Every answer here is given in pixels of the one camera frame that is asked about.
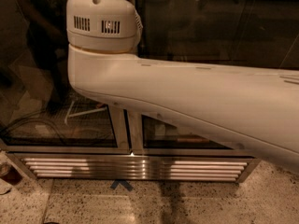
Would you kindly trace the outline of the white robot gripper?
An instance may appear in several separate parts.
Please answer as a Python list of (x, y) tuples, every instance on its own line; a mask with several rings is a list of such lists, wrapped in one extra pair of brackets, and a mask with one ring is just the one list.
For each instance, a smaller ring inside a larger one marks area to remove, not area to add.
[(143, 33), (143, 24), (141, 17), (135, 10), (135, 23), (136, 23), (136, 33), (135, 33), (135, 49), (137, 49), (138, 44), (140, 43), (140, 40), (142, 38)]

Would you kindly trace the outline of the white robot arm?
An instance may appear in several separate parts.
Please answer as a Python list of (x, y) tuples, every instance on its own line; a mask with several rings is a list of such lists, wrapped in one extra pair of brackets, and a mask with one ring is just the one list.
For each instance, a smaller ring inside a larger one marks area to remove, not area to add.
[(141, 29), (126, 0), (68, 0), (72, 88), (299, 173), (297, 72), (143, 59)]

